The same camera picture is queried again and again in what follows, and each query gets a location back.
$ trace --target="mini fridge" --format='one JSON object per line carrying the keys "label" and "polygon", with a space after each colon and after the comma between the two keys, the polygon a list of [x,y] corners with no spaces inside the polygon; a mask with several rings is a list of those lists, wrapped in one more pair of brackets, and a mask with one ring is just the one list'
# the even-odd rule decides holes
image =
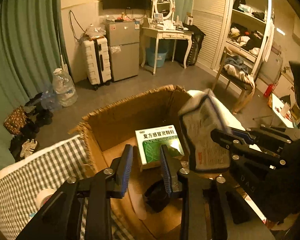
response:
{"label": "mini fridge", "polygon": [[138,75],[139,22],[108,23],[106,32],[112,80],[118,81]]}

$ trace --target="checkered blanket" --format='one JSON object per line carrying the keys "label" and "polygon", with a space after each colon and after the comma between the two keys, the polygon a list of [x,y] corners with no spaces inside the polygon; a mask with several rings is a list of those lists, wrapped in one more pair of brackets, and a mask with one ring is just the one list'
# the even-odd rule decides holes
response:
{"label": "checkered blanket", "polygon": [[[5,237],[15,239],[29,222],[29,215],[37,212],[35,199],[41,190],[58,189],[70,176],[85,178],[82,165],[86,163],[84,142],[75,136],[47,152],[38,152],[35,159],[0,179],[0,230]],[[82,215],[82,240],[87,205],[88,199]],[[133,239],[112,212],[111,218],[113,239]]]}

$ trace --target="desk drawer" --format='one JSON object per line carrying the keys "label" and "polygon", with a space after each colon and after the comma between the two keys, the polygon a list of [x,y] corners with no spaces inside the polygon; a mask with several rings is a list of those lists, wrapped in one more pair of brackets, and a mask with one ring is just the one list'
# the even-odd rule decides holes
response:
{"label": "desk drawer", "polygon": [[162,38],[176,39],[177,33],[162,33]]}
{"label": "desk drawer", "polygon": [[191,39],[191,34],[178,33],[177,34],[177,38],[178,39],[187,39],[187,40],[190,40]]}

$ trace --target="wardrobe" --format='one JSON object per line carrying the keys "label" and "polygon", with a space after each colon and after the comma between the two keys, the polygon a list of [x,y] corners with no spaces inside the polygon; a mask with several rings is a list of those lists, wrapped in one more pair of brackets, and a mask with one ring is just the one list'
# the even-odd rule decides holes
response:
{"label": "wardrobe", "polygon": [[[249,74],[256,77],[261,63],[267,60],[271,49],[274,32],[272,0],[239,0],[245,4],[239,8],[234,8],[235,1],[194,0],[194,24],[206,34],[197,65],[201,68],[218,70],[224,47],[227,46],[233,55],[243,57]],[[251,46],[241,47],[240,42],[229,38],[234,24],[245,27],[250,34],[257,33],[259,43],[256,46],[260,51],[244,49]]]}

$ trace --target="white suitcase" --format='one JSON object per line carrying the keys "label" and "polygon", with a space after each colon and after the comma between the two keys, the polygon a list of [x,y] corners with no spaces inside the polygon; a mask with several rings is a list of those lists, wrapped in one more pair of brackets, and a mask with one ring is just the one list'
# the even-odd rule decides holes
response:
{"label": "white suitcase", "polygon": [[82,43],[86,55],[87,74],[94,89],[98,85],[109,85],[111,80],[111,69],[106,38],[98,38]]}

